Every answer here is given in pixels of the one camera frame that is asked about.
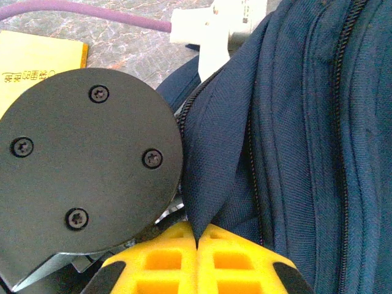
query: navy blue backpack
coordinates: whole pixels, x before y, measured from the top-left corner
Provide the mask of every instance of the navy blue backpack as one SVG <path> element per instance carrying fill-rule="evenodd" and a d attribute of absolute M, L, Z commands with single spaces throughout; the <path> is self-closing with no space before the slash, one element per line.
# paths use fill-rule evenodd
<path fill-rule="evenodd" d="M 392 0 L 283 0 L 178 116 L 183 200 L 290 258 L 316 293 L 392 293 Z"/>

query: screw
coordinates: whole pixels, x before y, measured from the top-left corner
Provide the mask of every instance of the screw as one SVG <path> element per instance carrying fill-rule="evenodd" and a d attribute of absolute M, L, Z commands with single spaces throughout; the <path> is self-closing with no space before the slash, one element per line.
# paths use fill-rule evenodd
<path fill-rule="evenodd" d="M 87 226 L 88 214 L 84 209 L 72 208 L 66 214 L 66 224 L 71 230 L 81 230 Z"/>
<path fill-rule="evenodd" d="M 94 86 L 90 89 L 89 95 L 94 103 L 104 103 L 109 98 L 109 90 L 105 86 Z"/>
<path fill-rule="evenodd" d="M 11 143 L 11 152 L 14 156 L 24 158 L 29 156 L 34 149 L 34 144 L 29 138 L 16 138 Z"/>
<path fill-rule="evenodd" d="M 143 156 L 143 164 L 151 170 L 160 167 L 162 164 L 162 154 L 157 149 L 147 150 Z"/>

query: zipper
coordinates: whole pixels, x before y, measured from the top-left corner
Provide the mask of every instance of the zipper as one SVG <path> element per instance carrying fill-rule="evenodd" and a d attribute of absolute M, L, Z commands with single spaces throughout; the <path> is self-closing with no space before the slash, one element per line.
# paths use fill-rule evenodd
<path fill-rule="evenodd" d="M 350 4 L 347 18 L 345 19 L 339 40 L 337 42 L 333 63 L 333 106 L 334 106 L 334 128 L 337 139 L 337 189 L 342 200 L 342 247 L 341 266 L 339 271 L 338 293 L 345 293 L 345 282 L 347 278 L 347 259 L 349 254 L 349 189 L 347 185 L 346 167 L 343 155 L 343 142 L 341 132 L 341 74 L 345 49 L 349 42 L 354 24 L 365 8 L 368 0 L 354 0 Z"/>
<path fill-rule="evenodd" d="M 200 95 L 200 93 L 209 85 L 209 83 L 222 71 L 222 67 L 215 72 L 212 76 L 210 76 L 207 80 L 205 80 L 199 87 L 195 89 L 195 91 L 187 98 L 184 103 L 183 109 L 177 117 L 177 125 L 179 127 L 179 132 L 181 134 L 181 138 L 184 139 L 185 133 L 185 123 L 187 116 L 189 114 L 190 109 L 192 108 L 196 98 Z M 254 153 L 252 148 L 252 118 L 251 118 L 251 107 L 249 107 L 249 113 L 247 117 L 246 123 L 246 137 L 247 137 L 247 151 L 249 156 L 249 165 L 252 175 L 252 185 L 254 190 L 254 200 L 257 207 L 257 217 L 258 217 L 258 230 L 260 235 L 260 245 L 263 245 L 263 237 L 262 237 L 262 211 L 260 206 L 260 199 L 258 197 L 258 187 L 257 187 L 257 178 L 256 178 L 256 167 L 254 160 Z"/>
<path fill-rule="evenodd" d="M 258 235 L 260 245 L 264 245 L 263 230 L 262 230 L 262 209 L 260 204 L 260 197 L 258 195 L 257 177 L 256 177 L 256 165 L 253 153 L 253 136 L 252 136 L 252 104 L 249 106 L 249 112 L 247 115 L 246 122 L 246 138 L 247 138 L 247 155 L 249 156 L 249 166 L 251 172 L 251 180 L 253 186 L 254 202 L 257 209 L 257 223 L 258 223 Z"/>
<path fill-rule="evenodd" d="M 207 80 L 205 80 L 199 87 L 197 87 L 193 93 L 186 99 L 183 109 L 179 113 L 177 117 L 177 125 L 179 128 L 179 132 L 181 134 L 181 138 L 184 139 L 185 134 L 185 122 L 188 117 L 189 111 L 192 108 L 196 98 L 200 95 L 200 93 L 208 86 L 208 84 L 222 71 L 222 67 L 212 76 L 210 76 Z"/>

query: black rubber edge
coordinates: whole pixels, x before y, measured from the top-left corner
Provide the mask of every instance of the black rubber edge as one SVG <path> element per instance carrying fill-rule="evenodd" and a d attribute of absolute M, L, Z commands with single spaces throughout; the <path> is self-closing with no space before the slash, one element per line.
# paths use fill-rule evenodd
<path fill-rule="evenodd" d="M 295 268 L 282 262 L 276 262 L 273 266 L 288 294 L 314 294 L 311 286 Z"/>
<path fill-rule="evenodd" d="M 114 262 L 101 268 L 80 294 L 110 294 L 125 266 L 125 262 Z"/>

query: yellow plastic object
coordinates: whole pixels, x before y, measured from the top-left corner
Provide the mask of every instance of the yellow plastic object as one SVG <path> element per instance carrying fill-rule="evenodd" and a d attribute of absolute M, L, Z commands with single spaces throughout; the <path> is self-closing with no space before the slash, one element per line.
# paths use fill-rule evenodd
<path fill-rule="evenodd" d="M 112 293 L 197 294 L 196 243 L 187 222 L 109 258 L 103 266 L 117 261 L 126 267 Z"/>
<path fill-rule="evenodd" d="M 111 294 L 283 294 L 273 263 L 287 258 L 215 225 L 196 249 L 192 229 L 178 223 L 154 240 L 112 258 L 126 263 Z"/>

